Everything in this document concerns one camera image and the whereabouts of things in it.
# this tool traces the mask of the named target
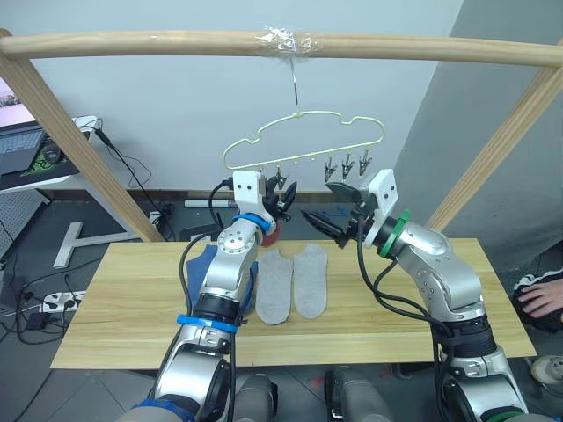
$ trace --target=wooden rack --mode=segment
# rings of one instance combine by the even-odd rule
[[[144,241],[163,238],[106,168],[29,59],[101,55],[276,55],[254,31],[137,31],[11,36],[0,30],[0,77],[75,166]],[[465,38],[296,33],[307,57],[502,63],[542,68],[428,220],[443,230],[563,89],[563,47]]]

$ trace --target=clear tape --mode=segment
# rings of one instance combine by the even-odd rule
[[[269,26],[266,31],[256,37],[264,47],[260,55],[281,58],[309,57],[323,46],[315,40],[311,33],[294,33],[285,28]]]

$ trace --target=person's hand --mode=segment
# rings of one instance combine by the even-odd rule
[[[563,279],[538,283],[522,289],[518,300],[527,302],[522,310],[531,317],[540,318],[557,309],[563,309]]]

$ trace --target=red object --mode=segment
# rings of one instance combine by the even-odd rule
[[[264,239],[262,240],[262,246],[267,248],[268,246],[274,244],[275,241],[278,240],[279,236],[280,236],[280,224],[276,224],[274,233],[272,233],[269,236],[264,236]]]

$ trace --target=white wall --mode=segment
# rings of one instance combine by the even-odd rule
[[[462,0],[189,2],[18,0],[0,3],[0,26],[14,35],[142,29],[297,30],[448,36]],[[248,57],[94,57],[33,61],[71,115],[96,114],[124,153],[152,169],[149,188],[210,189],[229,172],[224,148],[295,111],[287,63]],[[425,95],[435,62],[316,59],[296,64],[303,110],[333,109],[381,119],[387,139],[370,169],[392,167]],[[273,130],[250,159],[364,142],[362,125],[343,130],[311,118]],[[97,147],[124,185],[128,174]],[[351,178],[357,179],[356,166]],[[302,190],[324,189],[324,159],[286,164]]]

